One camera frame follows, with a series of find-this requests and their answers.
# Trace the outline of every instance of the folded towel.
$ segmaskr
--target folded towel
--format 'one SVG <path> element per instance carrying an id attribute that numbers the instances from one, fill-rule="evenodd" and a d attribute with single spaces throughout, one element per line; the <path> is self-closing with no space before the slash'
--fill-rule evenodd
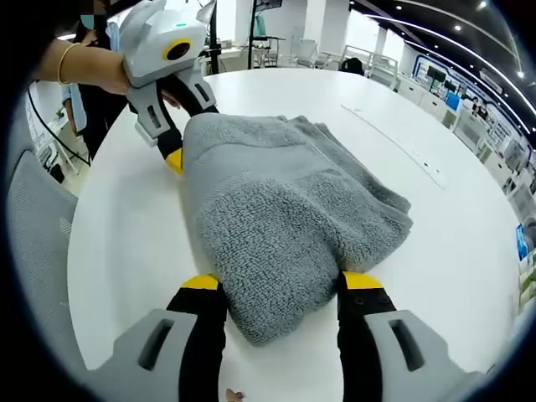
<path id="1" fill-rule="evenodd" d="M 405 198 L 302 116 L 195 116 L 183 168 L 201 243 L 255 346 L 296 329 L 340 270 L 369 270 L 412 225 Z"/>

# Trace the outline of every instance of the ceiling light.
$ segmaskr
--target ceiling light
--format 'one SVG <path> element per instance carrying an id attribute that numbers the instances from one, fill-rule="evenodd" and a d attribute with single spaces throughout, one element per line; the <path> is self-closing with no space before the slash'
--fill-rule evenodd
<path id="1" fill-rule="evenodd" d="M 59 36 L 58 39 L 59 39 L 59 40 L 69 40 L 69 39 L 74 38 L 75 36 L 76 36 L 75 33 L 73 33 L 73 34 L 72 34 L 72 33 L 69 33 L 69 34 L 67 34 L 67 35 Z"/>
<path id="2" fill-rule="evenodd" d="M 489 86 L 488 84 L 486 84 L 485 81 L 482 81 L 479 77 L 477 77 L 476 75 L 474 75 L 471 71 L 463 68 L 462 66 L 460 66 L 458 63 L 456 63 L 455 61 L 452 61 L 450 59 L 448 59 L 447 57 L 445 57 L 443 54 L 439 54 L 437 52 L 434 52 L 433 50 L 429 50 L 427 49 L 426 47 L 424 46 L 421 46 L 420 44 L 416 44 L 415 42 L 411 42 L 409 40 L 406 40 L 405 41 L 407 44 L 410 44 L 412 46 L 415 46 L 416 48 L 420 48 L 420 49 L 423 49 L 425 51 L 428 51 L 428 52 L 431 52 L 433 54 L 435 54 L 438 58 L 440 59 L 443 59 L 443 60 L 446 60 L 447 62 L 449 62 L 450 64 L 453 64 L 455 65 L 460 71 L 463 71 L 464 73 L 466 73 L 467 75 L 471 76 L 472 78 L 474 78 L 475 80 L 478 80 L 480 81 L 480 84 L 481 86 L 483 86 L 484 88 L 486 88 L 491 94 L 493 94 L 493 96 L 495 96 L 498 100 L 502 101 L 502 98 L 501 96 L 491 87 Z M 523 126 L 523 128 L 525 129 L 525 131 L 527 132 L 527 134 L 530 133 L 530 130 L 528 129 L 528 127 L 525 125 L 525 123 L 523 123 L 523 120 L 521 120 L 521 117 L 519 117 L 519 115 L 515 112 L 514 109 L 512 109 L 512 107 L 510 107 L 510 105 L 507 103 L 507 102 L 504 102 L 504 107 L 506 107 L 510 113 L 512 114 L 512 116 L 514 116 L 514 118 L 519 121 L 519 123 L 521 123 L 521 126 Z"/>
<path id="3" fill-rule="evenodd" d="M 432 31 L 431 29 L 421 27 L 420 25 L 417 25 L 415 23 L 408 23 L 407 21 L 402 21 L 396 18 L 389 18 L 389 17 L 382 17 L 380 15 L 373 15 L 373 14 L 364 14 L 365 17 L 369 17 L 372 19 L 381 19 L 384 21 L 390 21 L 392 23 L 400 23 L 402 25 L 407 25 L 409 27 L 413 27 L 416 29 L 419 29 L 421 31 L 427 32 L 428 34 L 435 35 L 447 42 L 450 42 L 451 44 L 454 44 L 460 49 L 465 50 L 468 54 L 471 54 L 473 57 L 479 59 L 481 62 L 483 62 L 487 67 L 489 67 L 492 71 L 494 71 L 497 75 L 499 75 L 510 87 L 519 95 L 519 97 L 523 100 L 524 104 L 530 109 L 530 111 L 536 116 L 536 107 L 530 101 L 528 100 L 527 96 L 495 65 L 484 59 L 481 55 L 479 55 L 474 50 L 469 49 L 467 46 L 464 46 L 463 44 L 460 44 L 456 42 L 453 39 L 450 39 L 446 37 L 445 35 L 441 35 L 440 33 L 437 33 L 436 31 Z"/>

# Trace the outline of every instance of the ceiling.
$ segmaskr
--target ceiling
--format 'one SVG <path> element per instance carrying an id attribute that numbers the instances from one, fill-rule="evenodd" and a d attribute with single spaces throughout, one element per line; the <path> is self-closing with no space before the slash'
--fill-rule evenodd
<path id="1" fill-rule="evenodd" d="M 482 69 L 487 70 L 492 80 L 503 89 L 502 103 L 508 103 L 525 123 L 531 134 L 523 129 L 522 132 L 527 134 L 533 146 L 536 146 L 536 132 L 533 133 L 532 130 L 533 127 L 536 128 L 536 35 L 533 34 L 532 28 L 536 4 L 526 0 L 497 0 L 486 1 L 486 7 L 479 8 L 481 3 L 481 0 L 351 0 L 350 7 L 373 17 L 394 18 L 411 23 L 446 37 L 445 39 L 409 25 L 377 19 L 380 26 L 393 30 L 403 39 L 424 45 L 476 76 L 479 76 Z M 448 39 L 480 55 L 492 66 Z M 430 56 L 445 63 L 431 52 Z M 471 78 L 456 66 L 454 69 Z M 519 71 L 524 73 L 523 78 L 518 76 Z M 521 95 L 508 83 L 509 80 Z M 489 90 L 482 86 L 481 89 L 489 93 Z M 497 99 L 491 93 L 489 95 L 494 100 Z M 502 106 L 502 109 L 518 124 L 518 120 L 508 108 Z"/>

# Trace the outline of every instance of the white tabletop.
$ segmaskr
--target white tabletop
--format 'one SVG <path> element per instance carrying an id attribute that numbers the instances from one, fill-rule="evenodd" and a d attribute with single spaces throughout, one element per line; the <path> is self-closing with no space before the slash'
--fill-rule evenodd
<path id="1" fill-rule="evenodd" d="M 411 310 L 447 341 L 463 369 L 487 370 L 511 327 L 517 220 L 460 140 L 402 96 L 359 75 L 266 69 L 206 80 L 222 113 L 325 122 L 376 177 L 412 203 L 409 238 L 371 273 L 398 309 Z M 445 188 L 342 105 L 441 166 Z M 172 116 L 182 128 L 185 112 Z M 89 369 L 111 356 L 122 332 L 153 308 L 165 308 L 183 281 L 209 270 L 187 230 L 182 179 L 135 132 L 135 120 L 124 110 L 104 140 L 70 237 L 70 310 Z M 229 318 L 219 386 L 258 402 L 342 400 L 337 330 L 336 301 L 264 348 L 251 347 Z"/>

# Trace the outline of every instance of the gray towel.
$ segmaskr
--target gray towel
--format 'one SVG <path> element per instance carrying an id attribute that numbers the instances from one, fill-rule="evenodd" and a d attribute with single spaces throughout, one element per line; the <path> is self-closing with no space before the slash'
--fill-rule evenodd
<path id="1" fill-rule="evenodd" d="M 195 116 L 183 168 L 201 243 L 255 346 L 296 329 L 340 270 L 369 270 L 412 225 L 405 198 L 302 116 Z"/>

